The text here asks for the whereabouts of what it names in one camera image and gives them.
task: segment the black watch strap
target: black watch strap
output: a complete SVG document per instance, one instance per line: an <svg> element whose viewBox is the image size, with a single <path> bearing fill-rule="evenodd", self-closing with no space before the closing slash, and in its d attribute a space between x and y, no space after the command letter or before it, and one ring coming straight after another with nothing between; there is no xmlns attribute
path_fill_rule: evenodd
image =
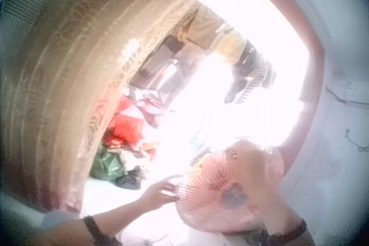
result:
<svg viewBox="0 0 369 246"><path fill-rule="evenodd" d="M96 224L95 220L92 216L86 216L83 218L85 225L90 232L91 236L94 240L94 245L96 246L120 246L122 245L115 237L113 239L109 238L108 236L104 235L98 225Z"/></svg>
<svg viewBox="0 0 369 246"><path fill-rule="evenodd" d="M306 222L303 220L301 224L293 231L281 235L281 234L274 234L272 236L268 236L267 241L268 245L285 245L291 241L298 239L304 232L306 231Z"/></svg>

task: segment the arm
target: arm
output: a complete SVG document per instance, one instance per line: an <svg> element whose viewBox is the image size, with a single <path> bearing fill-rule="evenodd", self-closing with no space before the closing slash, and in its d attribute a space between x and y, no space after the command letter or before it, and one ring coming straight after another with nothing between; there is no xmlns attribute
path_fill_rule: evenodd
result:
<svg viewBox="0 0 369 246"><path fill-rule="evenodd" d="M138 217L171 202L177 201L176 195L164 194L163 191L173 193L175 186L167 178L149 187L139 200L117 209L95 215L93 219L102 234L113 239L117 233L127 227ZM83 219L73 220L60 226L37 234L26 242L28 246L50 245L94 245L93 237L87 229Z"/></svg>
<svg viewBox="0 0 369 246"><path fill-rule="evenodd" d="M234 178L257 206L269 235L283 236L301 226L302 218L268 187L263 155L256 146L247 140L240 140L228 148L226 154ZM308 231L298 240L294 241L294 245L314 245Z"/></svg>

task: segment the bracelet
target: bracelet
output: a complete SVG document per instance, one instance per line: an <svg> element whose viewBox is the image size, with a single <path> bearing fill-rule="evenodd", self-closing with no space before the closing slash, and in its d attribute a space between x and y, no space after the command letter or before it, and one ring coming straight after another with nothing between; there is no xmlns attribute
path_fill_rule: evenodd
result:
<svg viewBox="0 0 369 246"><path fill-rule="evenodd" d="M122 245L115 237L111 239L108 236L104 235L100 231L98 225L95 222L95 219L93 219L92 216L86 216L85 218L83 218L83 221L85 222L85 225L88 231L93 237L94 245L98 245L98 246L120 246Z"/></svg>

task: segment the wall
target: wall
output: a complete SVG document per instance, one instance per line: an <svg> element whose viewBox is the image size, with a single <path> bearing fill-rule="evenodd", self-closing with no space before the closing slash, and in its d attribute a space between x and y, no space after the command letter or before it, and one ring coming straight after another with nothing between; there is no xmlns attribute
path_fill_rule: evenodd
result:
<svg viewBox="0 0 369 246"><path fill-rule="evenodd" d="M348 81L369 78L369 19L366 0L295 0L317 32L326 53L325 77L307 139L281 191L307 221L318 245L346 245L367 217L369 109L337 101Z"/></svg>

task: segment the electric fan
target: electric fan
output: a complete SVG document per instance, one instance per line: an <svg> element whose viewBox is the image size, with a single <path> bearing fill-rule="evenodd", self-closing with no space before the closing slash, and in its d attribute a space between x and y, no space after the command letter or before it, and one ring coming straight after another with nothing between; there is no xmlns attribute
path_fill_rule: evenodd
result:
<svg viewBox="0 0 369 246"><path fill-rule="evenodd" d="M275 147L251 144L262 150L266 179L277 189L284 173L280 152ZM188 226L203 232L258 229L262 226L258 210L251 205L241 186L233 181L225 149L208 150L180 182L178 214Z"/></svg>

